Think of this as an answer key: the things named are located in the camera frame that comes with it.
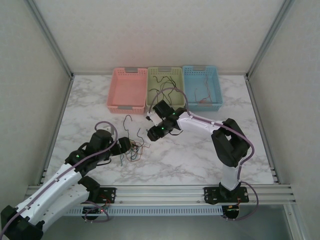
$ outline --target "black mounting bracket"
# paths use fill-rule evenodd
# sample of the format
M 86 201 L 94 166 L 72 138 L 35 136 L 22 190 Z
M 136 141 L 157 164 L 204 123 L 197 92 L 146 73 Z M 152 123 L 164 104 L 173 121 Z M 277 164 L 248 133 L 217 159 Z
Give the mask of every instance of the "black mounting bracket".
M 111 204 L 114 204 L 116 199 L 116 191 L 117 189 L 115 187 L 100 187 L 95 203 L 105 204 L 107 201 L 106 199 L 108 199 Z
M 225 198 L 220 193 L 220 188 L 218 186 L 212 187 L 204 187 L 204 201 L 207 204 L 218 204 L 218 203 L 248 203 L 249 197 L 247 188 L 245 186 L 241 186 L 237 189 L 237 191 L 230 196 L 229 198 Z

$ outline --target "white wall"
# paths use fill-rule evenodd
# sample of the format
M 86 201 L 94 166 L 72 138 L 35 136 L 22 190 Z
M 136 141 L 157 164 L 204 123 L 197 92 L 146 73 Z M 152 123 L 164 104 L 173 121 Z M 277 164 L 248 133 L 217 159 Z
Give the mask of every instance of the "white wall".
M 24 2 L 0 6 L 1 211 L 36 184 L 68 78 Z
M 36 0 L 75 73 L 216 65 L 245 73 L 283 0 Z
M 251 79 L 275 161 L 320 239 L 320 1 L 296 0 Z

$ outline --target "green basket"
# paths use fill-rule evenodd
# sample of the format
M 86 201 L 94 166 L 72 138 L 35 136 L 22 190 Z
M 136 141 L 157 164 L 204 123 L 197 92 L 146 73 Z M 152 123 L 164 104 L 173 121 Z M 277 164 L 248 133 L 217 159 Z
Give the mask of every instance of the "green basket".
M 173 87 L 173 84 L 170 83 L 171 81 L 169 81 L 169 79 L 165 76 L 171 78 L 175 82 L 175 85 L 178 89 L 182 90 L 183 92 L 185 91 L 184 75 L 181 67 L 168 67 L 168 66 L 149 67 L 148 80 L 147 80 L 147 93 L 146 93 L 147 110 L 149 110 L 149 107 L 153 99 L 157 95 L 157 92 L 160 91 L 160 89 Z M 163 99 L 167 104 L 169 104 L 175 110 L 178 108 L 184 108 L 185 107 L 184 96 L 180 92 L 175 90 L 173 90 L 171 93 L 170 92 L 171 90 L 166 90 L 165 92 L 163 92 L 164 96 L 160 94 L 158 96 L 158 99 L 154 101 L 153 105 L 157 104 L 158 101 L 160 102 Z

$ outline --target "pink basket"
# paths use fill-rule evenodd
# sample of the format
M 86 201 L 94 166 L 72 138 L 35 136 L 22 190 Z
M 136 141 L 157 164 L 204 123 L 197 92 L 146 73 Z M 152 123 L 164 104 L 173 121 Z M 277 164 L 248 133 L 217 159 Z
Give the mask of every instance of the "pink basket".
M 117 67 L 113 70 L 106 105 L 113 114 L 144 114 L 147 97 L 146 68 Z

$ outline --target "blue basket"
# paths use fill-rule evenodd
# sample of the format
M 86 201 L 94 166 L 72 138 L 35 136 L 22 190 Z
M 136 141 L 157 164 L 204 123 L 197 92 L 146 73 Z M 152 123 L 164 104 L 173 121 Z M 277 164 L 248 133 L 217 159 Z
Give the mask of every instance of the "blue basket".
M 223 104 L 215 66 L 183 66 L 184 92 L 190 111 L 218 111 Z

